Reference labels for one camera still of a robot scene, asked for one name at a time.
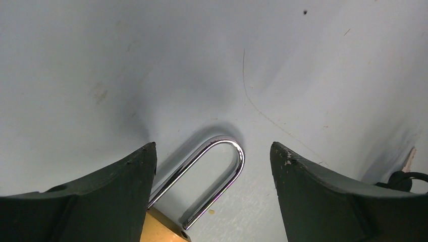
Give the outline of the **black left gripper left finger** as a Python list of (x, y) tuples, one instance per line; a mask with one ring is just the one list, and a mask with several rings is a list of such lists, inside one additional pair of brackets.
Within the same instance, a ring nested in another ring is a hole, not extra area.
[(1, 241), (139, 241), (156, 144), (45, 192), (1, 197)]

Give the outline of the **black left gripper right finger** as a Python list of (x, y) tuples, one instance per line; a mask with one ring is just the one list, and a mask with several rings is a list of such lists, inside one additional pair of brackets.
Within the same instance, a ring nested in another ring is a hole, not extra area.
[(351, 179), (279, 142), (270, 163), (288, 241), (427, 241), (427, 194)]

